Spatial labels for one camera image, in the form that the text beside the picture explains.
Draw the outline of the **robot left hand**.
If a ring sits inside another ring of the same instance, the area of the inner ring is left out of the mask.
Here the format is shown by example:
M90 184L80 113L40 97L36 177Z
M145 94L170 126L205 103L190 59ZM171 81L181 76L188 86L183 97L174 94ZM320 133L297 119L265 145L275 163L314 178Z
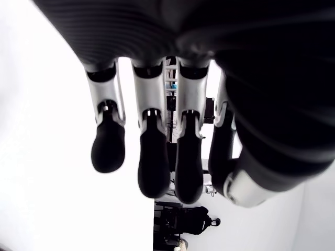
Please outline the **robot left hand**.
M254 207L334 162L334 1L36 1L82 63L100 173L125 159L118 59L131 60L138 184L187 204L203 188L201 127L211 60L221 68L208 171Z

